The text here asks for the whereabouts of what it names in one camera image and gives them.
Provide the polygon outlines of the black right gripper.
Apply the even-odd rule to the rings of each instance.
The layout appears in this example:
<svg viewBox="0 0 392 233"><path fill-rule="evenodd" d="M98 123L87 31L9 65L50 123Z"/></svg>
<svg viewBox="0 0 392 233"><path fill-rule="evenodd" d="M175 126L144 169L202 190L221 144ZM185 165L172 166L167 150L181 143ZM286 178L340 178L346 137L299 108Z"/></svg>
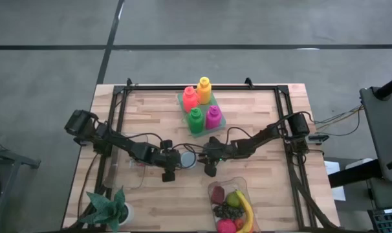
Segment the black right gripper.
<svg viewBox="0 0 392 233"><path fill-rule="evenodd" d="M227 160L232 157L231 147L221 144L216 137L209 138L209 144L203 146L201 157L206 157L213 161L206 162L204 172L210 177L215 177L217 173L217 162Z"/></svg>

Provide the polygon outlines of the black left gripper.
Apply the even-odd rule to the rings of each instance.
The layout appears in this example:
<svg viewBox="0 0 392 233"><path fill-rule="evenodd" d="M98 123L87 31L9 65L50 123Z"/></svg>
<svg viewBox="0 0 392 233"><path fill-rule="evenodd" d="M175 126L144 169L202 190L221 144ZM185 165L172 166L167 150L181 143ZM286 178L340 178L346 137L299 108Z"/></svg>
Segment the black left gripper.
<svg viewBox="0 0 392 233"><path fill-rule="evenodd" d="M178 150L170 150L173 147L172 140L161 140L159 151L153 157L155 166L167 169L175 169L180 166L180 153ZM171 170L164 170L162 174L163 182L175 181L175 172Z"/></svg>

